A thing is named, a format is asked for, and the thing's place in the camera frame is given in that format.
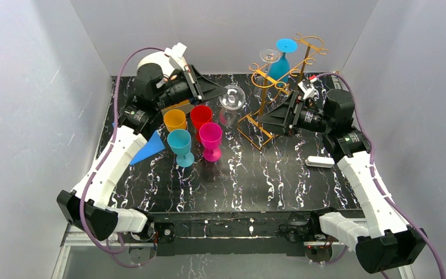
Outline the red wine glass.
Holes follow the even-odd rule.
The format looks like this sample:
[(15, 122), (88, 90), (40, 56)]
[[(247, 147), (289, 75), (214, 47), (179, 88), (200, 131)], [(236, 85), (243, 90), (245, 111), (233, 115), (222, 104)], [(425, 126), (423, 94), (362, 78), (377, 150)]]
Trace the red wine glass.
[(196, 140), (200, 142), (199, 130), (202, 125), (213, 121), (213, 111), (206, 105), (197, 105), (191, 110), (190, 119), (196, 130)]

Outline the white cylindrical drawer box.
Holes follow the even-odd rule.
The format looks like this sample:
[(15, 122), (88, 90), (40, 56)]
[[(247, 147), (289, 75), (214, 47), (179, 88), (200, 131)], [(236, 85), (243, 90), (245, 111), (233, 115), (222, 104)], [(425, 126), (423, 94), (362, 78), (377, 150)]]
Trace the white cylindrical drawer box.
[(163, 51), (153, 52), (145, 56), (137, 65), (137, 70), (139, 70), (143, 65), (154, 63), (161, 67), (163, 74), (170, 76), (175, 67), (170, 63), (170, 58), (164, 54)]

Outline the clear wine glass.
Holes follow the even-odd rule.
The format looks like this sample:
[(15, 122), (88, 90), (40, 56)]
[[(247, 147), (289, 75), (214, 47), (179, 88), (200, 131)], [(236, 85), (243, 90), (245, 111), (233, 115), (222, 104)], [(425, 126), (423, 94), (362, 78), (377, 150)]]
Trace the clear wine glass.
[(237, 110), (241, 109), (246, 101), (244, 91), (237, 85), (226, 85), (226, 93), (219, 97), (222, 106), (219, 113), (220, 122), (229, 127), (233, 125), (237, 118)]
[[(266, 75), (268, 73), (271, 65), (279, 60), (280, 52), (275, 49), (263, 49), (260, 52), (260, 58), (264, 62), (264, 67), (262, 68), (261, 71), (264, 73), (264, 75)], [(263, 75), (259, 74), (256, 77), (257, 85), (264, 85), (265, 81), (266, 81), (266, 78)], [(262, 92), (262, 88), (260, 88), (260, 87), (255, 87), (255, 89), (253, 90), (254, 96), (259, 99), (261, 98), (261, 92)]]

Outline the gold wire glass rack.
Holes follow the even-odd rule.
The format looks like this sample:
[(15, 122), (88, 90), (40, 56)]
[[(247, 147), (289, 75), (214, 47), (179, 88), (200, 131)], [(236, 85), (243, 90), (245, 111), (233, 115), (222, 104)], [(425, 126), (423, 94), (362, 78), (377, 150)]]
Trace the gold wire glass rack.
[[(299, 46), (305, 47), (305, 55), (298, 64), (291, 66), (288, 72), (290, 77), (303, 78), (305, 68), (308, 65), (313, 65), (315, 63), (315, 55), (326, 55), (329, 50), (325, 48), (324, 41), (317, 36), (303, 36), (297, 33), (293, 38), (297, 43), (297, 49)], [(251, 82), (255, 87), (262, 88), (260, 107), (244, 115), (238, 120), (237, 131), (249, 141), (258, 151), (263, 150), (263, 147), (270, 143), (275, 138), (278, 138), (277, 134), (274, 134), (266, 130), (261, 124), (257, 122), (257, 119), (262, 116), (265, 112), (267, 105), (273, 104), (281, 96), (289, 96), (292, 93), (292, 87), (287, 81), (284, 83), (280, 80), (274, 80), (270, 78), (268, 73), (264, 75), (261, 71), (264, 67), (264, 62), (261, 65), (258, 63), (253, 63), (249, 66), (251, 70)], [(264, 85), (256, 84), (256, 77), (258, 75), (263, 75), (266, 78)]]

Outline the yellow wine glass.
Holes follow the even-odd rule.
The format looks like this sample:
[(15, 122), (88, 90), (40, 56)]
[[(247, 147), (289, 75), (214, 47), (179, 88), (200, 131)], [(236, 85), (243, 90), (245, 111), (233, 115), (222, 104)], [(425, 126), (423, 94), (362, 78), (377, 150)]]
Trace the yellow wine glass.
[(187, 128), (186, 114), (180, 109), (171, 109), (163, 117), (166, 129), (169, 132), (174, 130), (185, 130)]

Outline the magenta wine glass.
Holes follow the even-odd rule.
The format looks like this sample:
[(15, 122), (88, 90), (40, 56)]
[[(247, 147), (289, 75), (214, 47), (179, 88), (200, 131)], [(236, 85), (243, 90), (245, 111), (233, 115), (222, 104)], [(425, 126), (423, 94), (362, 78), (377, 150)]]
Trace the magenta wine glass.
[(199, 135), (205, 160), (218, 161), (221, 158), (222, 128), (217, 123), (206, 123), (199, 129)]

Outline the light blue wine glass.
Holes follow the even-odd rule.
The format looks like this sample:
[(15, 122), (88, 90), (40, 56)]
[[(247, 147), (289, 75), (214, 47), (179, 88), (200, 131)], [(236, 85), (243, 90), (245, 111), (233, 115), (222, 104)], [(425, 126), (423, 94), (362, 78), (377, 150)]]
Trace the light blue wine glass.
[(169, 133), (167, 142), (170, 149), (176, 155), (176, 163), (180, 167), (190, 167), (195, 161), (191, 152), (192, 137), (183, 129), (176, 129)]

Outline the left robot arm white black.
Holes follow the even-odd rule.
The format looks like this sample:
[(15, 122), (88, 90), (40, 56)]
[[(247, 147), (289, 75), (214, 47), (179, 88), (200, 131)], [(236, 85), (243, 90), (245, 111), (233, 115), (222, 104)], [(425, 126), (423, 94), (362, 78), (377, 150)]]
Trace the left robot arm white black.
[(84, 178), (57, 196), (66, 220), (93, 242), (114, 233), (141, 233), (150, 220), (139, 209), (109, 207), (109, 199), (134, 156), (163, 123), (162, 111), (189, 101), (199, 104), (226, 93), (226, 88), (202, 76), (192, 65), (163, 72), (157, 63), (142, 65), (122, 112), (114, 112), (113, 134)]

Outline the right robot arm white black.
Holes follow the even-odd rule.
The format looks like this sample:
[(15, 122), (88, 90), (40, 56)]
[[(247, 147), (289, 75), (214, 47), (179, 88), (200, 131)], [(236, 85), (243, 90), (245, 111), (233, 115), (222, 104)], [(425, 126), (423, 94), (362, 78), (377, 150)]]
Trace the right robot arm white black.
[(258, 121), (275, 134), (305, 129), (322, 135), (323, 144), (350, 183), (366, 219), (361, 226), (337, 209), (311, 213), (307, 233), (333, 237), (351, 248), (362, 268), (377, 273), (412, 264), (425, 247), (425, 233), (416, 231), (396, 212), (380, 180), (372, 177), (371, 144), (353, 125), (355, 103), (350, 92), (330, 90), (322, 109), (294, 92)]

